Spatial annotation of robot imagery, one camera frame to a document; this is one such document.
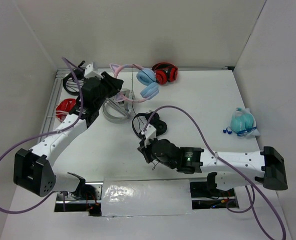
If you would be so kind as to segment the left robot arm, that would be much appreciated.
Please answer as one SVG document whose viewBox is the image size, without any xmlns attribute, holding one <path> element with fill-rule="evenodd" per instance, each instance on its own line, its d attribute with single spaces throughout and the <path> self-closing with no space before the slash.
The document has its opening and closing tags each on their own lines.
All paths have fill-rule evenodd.
<svg viewBox="0 0 296 240">
<path fill-rule="evenodd" d="M 52 191 L 68 192 L 74 199 L 86 195 L 86 181 L 75 173 L 55 173 L 52 169 L 60 154 L 80 134 L 85 132 L 99 116 L 107 98 L 120 92 L 123 80 L 103 72 L 92 77 L 81 88 L 82 96 L 55 129 L 31 149 L 20 149 L 15 154 L 14 183 L 40 197 Z"/>
</svg>

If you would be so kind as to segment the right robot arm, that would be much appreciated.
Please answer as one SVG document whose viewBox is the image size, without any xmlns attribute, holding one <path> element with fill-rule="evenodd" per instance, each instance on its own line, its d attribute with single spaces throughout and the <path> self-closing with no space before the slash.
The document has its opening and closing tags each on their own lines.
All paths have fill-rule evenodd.
<svg viewBox="0 0 296 240">
<path fill-rule="evenodd" d="M 288 189 L 284 158 L 271 146 L 254 152 L 211 152 L 155 138 L 141 140 L 138 151 L 147 163 L 157 161 L 187 175 L 206 174 L 206 190 L 211 196 L 250 184 L 273 191 Z"/>
</svg>

